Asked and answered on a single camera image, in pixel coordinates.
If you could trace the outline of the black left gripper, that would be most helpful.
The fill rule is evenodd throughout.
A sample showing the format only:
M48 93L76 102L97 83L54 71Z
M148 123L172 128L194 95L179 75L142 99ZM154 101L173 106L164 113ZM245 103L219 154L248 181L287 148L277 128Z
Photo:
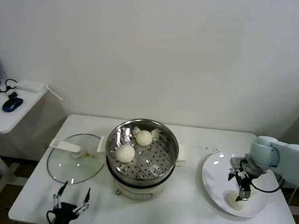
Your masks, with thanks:
M77 219L82 213L84 213L89 208L89 199L91 188L88 189L84 202L79 205L73 205L69 203L61 203L61 196L68 185L66 181L59 191L53 195L53 209L55 214L55 220L53 224L69 224L70 221Z

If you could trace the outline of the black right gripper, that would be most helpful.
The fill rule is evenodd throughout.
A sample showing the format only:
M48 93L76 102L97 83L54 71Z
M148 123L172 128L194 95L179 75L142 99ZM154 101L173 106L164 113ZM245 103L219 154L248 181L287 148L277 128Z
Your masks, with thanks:
M242 168L230 169L230 173L228 175L228 180L232 180L236 178L238 183L238 196L236 197L236 202L239 201L247 201L251 196L251 183L248 174Z

